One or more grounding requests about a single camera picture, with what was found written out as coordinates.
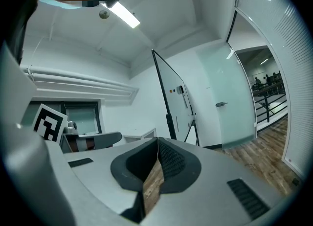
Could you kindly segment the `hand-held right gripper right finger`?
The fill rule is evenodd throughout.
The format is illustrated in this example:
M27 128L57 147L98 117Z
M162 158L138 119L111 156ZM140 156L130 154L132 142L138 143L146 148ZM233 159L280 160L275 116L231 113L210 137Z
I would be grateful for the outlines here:
M164 183L148 226L267 224L282 195L237 161L214 150L159 138Z

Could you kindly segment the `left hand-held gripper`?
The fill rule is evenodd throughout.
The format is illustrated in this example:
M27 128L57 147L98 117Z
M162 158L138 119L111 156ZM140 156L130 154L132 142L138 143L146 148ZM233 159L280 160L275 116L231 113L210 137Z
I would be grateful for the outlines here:
M33 129L45 140L58 143L63 153L104 149L122 139L120 132L95 135L95 103L41 103Z

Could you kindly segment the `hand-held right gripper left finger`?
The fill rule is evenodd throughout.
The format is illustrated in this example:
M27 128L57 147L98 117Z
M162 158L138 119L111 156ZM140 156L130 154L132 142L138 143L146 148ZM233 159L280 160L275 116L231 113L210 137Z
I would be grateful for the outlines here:
M82 184L118 215L140 223L146 216L143 184L158 153L157 138L116 147L66 153L72 171Z

